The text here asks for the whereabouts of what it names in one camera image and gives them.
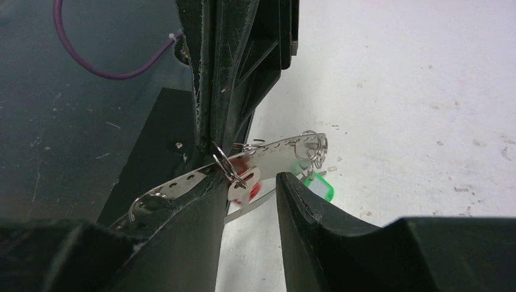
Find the red tagged key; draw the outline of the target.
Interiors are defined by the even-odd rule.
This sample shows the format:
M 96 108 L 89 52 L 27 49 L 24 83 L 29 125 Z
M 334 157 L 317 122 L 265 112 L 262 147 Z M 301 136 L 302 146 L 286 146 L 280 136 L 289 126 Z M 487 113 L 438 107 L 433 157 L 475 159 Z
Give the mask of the red tagged key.
M 228 200 L 239 206 L 247 206 L 261 190 L 260 170 L 257 166 L 249 166 L 243 159 L 230 160 L 236 171 L 228 189 Z

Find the green tagged key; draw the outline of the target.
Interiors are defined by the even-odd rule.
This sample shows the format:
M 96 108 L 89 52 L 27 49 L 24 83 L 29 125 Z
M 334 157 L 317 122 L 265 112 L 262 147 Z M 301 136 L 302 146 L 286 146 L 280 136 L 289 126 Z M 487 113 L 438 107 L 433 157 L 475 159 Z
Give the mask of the green tagged key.
M 293 166 L 293 173 L 313 193 L 328 202 L 333 200 L 335 191 L 324 177 L 327 174 L 326 170 L 316 173 L 312 164 L 297 162 Z

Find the metal key holder ring plate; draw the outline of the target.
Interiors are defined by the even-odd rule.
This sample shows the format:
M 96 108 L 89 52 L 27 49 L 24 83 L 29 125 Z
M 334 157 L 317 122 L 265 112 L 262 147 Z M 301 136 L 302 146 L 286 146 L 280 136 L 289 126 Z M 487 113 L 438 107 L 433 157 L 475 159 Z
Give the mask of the metal key holder ring plate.
M 228 201 L 240 206 L 225 216 L 224 222 L 228 224 L 268 201 L 273 191 L 258 196 L 264 180 L 275 178 L 280 172 L 290 172 L 301 180 L 313 180 L 316 170 L 323 166 L 328 147 L 326 134 L 312 130 L 269 144 L 235 144 L 234 148 L 239 152 L 232 156 L 226 156 L 220 147 L 216 147 L 212 163 L 143 193 L 110 227 L 121 230 L 185 195 L 215 172 L 222 173 L 229 184 Z

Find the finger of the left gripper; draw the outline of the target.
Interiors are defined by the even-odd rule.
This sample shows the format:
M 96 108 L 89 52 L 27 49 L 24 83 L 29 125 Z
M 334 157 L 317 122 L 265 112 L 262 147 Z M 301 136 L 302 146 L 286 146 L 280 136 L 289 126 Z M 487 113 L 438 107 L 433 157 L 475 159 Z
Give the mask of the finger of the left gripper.
M 194 105 L 194 140 L 208 152 L 211 113 L 212 30 L 214 1 L 176 1 L 183 44 L 189 56 Z
M 210 139 L 228 153 L 296 55 L 299 1 L 219 1 Z

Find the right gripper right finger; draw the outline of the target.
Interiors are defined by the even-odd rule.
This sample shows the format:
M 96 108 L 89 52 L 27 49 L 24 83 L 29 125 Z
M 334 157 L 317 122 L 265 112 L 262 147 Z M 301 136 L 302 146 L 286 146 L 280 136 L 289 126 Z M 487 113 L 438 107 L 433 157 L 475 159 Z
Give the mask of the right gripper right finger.
M 291 173 L 276 177 L 288 291 L 514 291 L 515 220 L 405 217 L 367 223 Z

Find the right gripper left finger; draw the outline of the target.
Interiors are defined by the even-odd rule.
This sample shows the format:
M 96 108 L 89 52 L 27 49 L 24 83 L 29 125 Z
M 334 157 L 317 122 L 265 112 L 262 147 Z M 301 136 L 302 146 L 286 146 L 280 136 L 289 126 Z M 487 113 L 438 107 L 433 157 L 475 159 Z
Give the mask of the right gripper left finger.
M 228 182 L 203 179 L 114 231 L 84 220 L 1 222 L 2 291 L 214 291 Z

